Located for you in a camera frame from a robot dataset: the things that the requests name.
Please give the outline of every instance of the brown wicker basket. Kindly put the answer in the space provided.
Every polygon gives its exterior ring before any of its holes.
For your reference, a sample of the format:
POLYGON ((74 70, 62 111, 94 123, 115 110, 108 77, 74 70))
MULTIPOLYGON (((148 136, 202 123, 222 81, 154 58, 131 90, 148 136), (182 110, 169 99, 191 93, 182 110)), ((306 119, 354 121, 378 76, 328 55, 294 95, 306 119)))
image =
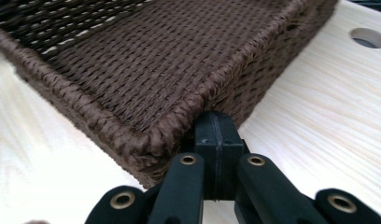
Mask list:
POLYGON ((0 0, 0 50, 148 188, 201 112, 243 122, 335 3, 0 0))

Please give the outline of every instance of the basket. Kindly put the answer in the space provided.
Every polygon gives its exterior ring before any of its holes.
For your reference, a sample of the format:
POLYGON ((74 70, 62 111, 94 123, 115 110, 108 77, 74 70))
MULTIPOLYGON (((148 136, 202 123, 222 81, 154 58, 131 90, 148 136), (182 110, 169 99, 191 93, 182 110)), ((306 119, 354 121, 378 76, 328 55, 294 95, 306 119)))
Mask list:
POLYGON ((0 50, 149 188, 200 113, 240 125, 335 3, 0 0, 0 50))

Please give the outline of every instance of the white tabletop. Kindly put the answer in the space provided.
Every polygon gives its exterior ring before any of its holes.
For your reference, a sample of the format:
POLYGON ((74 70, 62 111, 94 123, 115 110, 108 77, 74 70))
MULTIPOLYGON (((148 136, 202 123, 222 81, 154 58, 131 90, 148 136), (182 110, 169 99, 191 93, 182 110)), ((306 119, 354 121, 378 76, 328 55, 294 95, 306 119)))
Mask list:
MULTIPOLYGON (((343 189, 381 215, 381 49, 355 28, 381 34, 381 13, 341 2, 239 133, 302 193, 343 189)), ((0 223, 82 223, 119 185, 140 188, 0 53, 0 223)), ((233 203, 205 202, 204 223, 236 223, 233 203)))

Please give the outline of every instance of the light wood surface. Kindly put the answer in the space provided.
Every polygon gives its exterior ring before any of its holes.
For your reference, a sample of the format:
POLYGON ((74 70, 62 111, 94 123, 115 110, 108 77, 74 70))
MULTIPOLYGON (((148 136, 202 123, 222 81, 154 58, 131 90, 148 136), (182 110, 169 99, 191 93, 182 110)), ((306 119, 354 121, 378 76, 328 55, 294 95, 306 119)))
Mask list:
MULTIPOLYGON (((341 2, 239 133, 314 198, 344 189, 381 215, 381 49, 350 39, 381 33, 381 13, 341 2)), ((0 223, 82 223, 109 189, 140 187, 20 81, 0 53, 0 223)), ((236 223, 233 203, 205 203, 205 223, 236 223)))

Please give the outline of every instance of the wicker weave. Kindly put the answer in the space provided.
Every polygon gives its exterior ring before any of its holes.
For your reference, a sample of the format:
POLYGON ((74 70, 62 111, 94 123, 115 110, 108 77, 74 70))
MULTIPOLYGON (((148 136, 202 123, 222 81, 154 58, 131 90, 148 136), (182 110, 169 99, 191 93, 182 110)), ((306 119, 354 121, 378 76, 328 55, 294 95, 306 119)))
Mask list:
POLYGON ((2 0, 0 50, 148 188, 201 112, 240 125, 335 3, 2 0))

